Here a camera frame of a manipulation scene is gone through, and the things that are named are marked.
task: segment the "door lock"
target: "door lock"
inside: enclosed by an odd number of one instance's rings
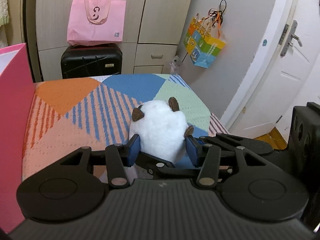
[[[302,42],[301,42],[300,38],[297,35],[294,34],[296,29],[297,29],[297,26],[298,26],[297,21],[293,20],[293,23],[292,23],[288,38],[287,38],[287,40],[286,40],[286,42],[284,44],[284,47],[283,47],[283,49],[281,51],[281,54],[280,54],[281,57],[284,57],[287,54],[289,46],[293,47],[292,39],[295,39],[298,42],[299,46],[302,47]]]

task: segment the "pink box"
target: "pink box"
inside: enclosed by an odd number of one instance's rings
[[[0,49],[0,227],[6,233],[24,217],[16,200],[22,149],[35,85],[25,44]]]

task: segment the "black suitcase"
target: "black suitcase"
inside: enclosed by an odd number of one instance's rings
[[[122,51],[115,43],[70,46],[61,57],[64,79],[121,74],[121,68]]]

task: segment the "bed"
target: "bed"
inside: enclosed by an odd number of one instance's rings
[[[175,97],[194,137],[228,133],[184,80],[169,74],[112,75],[36,84],[23,147],[23,180],[81,146],[126,143],[134,107]],[[188,156],[175,164],[191,167]]]

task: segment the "white plush toy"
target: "white plush toy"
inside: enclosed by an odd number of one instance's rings
[[[185,138],[193,133],[174,97],[153,100],[134,108],[129,139],[140,136],[141,151],[176,163],[185,153]]]

